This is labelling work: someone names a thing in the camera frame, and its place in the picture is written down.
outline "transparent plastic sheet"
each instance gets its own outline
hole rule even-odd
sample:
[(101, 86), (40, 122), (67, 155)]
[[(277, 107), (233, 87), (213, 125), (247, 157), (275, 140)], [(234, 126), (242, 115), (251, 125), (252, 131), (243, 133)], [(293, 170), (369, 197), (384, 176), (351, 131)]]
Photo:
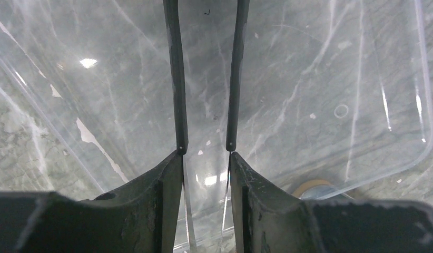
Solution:
[[(234, 1), (180, 3), (185, 160), (207, 248), (221, 235), (235, 12)], [(282, 189), (325, 179), (333, 196), (431, 149), (419, 1), (251, 1), (245, 34), (237, 151)], [(162, 2), (0, 1), (0, 65), (101, 191), (175, 149)], [(186, 242), (181, 208), (175, 250)]]

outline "worn black surface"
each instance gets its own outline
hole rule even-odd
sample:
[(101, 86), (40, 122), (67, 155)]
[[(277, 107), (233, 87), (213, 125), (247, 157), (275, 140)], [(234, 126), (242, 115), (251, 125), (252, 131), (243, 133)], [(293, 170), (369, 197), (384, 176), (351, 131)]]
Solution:
[(433, 208), (393, 200), (300, 201), (230, 162), (237, 252), (433, 252)]
[(237, 17), (233, 36), (232, 64), (229, 86), (228, 128), (226, 133), (226, 150), (237, 148), (238, 113), (240, 107), (241, 71), (243, 67), (244, 39), (248, 22), (250, 0), (237, 1)]
[(95, 200), (0, 193), (0, 252), (172, 252), (182, 156)]
[(169, 40), (170, 69), (173, 82), (173, 108), (176, 130), (176, 150), (184, 155), (189, 145), (187, 112), (185, 109), (184, 59), (179, 26), (178, 0), (164, 0), (165, 23)]

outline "clear plastic container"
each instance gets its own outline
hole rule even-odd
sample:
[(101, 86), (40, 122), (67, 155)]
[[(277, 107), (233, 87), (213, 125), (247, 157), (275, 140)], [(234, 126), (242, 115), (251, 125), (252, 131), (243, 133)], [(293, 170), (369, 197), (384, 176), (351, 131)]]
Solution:
[[(230, 196), (221, 222), (236, 6), (180, 2), (194, 230), (213, 249), (232, 234)], [(253, 0), (245, 34), (237, 151), (282, 189), (322, 179), (331, 197), (432, 148), (419, 0)], [(0, 1), (0, 64), (103, 192), (175, 149), (162, 1)], [(187, 246), (180, 209), (175, 251)]]

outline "marble surface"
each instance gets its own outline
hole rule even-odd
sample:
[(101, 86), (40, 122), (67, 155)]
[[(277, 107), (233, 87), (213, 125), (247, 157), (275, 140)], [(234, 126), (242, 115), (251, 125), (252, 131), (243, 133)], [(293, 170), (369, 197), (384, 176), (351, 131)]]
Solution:
[[(410, 3), (251, 1), (238, 151), (254, 168), (289, 191), (313, 178), (351, 188), (423, 158), (433, 116)], [(433, 97), (433, 1), (422, 4)], [(235, 10), (180, 4), (200, 252), (221, 231)], [(93, 198), (174, 150), (162, 2), (3, 0), (0, 35), (0, 190)], [(433, 204), (433, 150), (351, 194)]]

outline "black rubber strip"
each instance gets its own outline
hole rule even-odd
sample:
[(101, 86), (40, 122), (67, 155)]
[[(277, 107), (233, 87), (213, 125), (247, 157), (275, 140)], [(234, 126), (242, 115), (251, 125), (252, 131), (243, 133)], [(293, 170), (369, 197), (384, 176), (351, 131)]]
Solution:
[(241, 68), (243, 65), (244, 38), (248, 22), (249, 0), (238, 0), (235, 33), (233, 37), (232, 65), (230, 77), (228, 128), (226, 132), (226, 150), (237, 148), (238, 111), (240, 107)]
[(185, 110), (184, 59), (182, 56), (181, 30), (179, 28), (178, 0), (163, 0), (163, 2), (173, 81), (176, 150), (179, 155), (184, 155), (189, 145), (189, 136)]

